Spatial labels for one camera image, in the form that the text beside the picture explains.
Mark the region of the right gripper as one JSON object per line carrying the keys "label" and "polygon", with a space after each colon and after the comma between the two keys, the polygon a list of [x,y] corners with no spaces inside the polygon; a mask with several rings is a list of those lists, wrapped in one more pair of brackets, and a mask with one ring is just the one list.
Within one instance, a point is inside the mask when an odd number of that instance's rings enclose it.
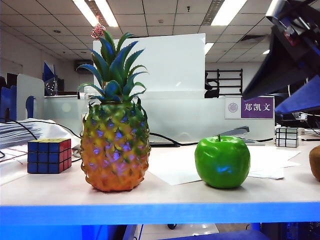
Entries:
{"label": "right gripper", "polygon": [[[243,91],[249,100],[273,93],[287,85],[313,77],[320,71],[320,12],[311,0],[273,0],[266,18],[271,28],[270,52]],[[320,109],[320,76],[281,102],[276,114],[318,111]]]}

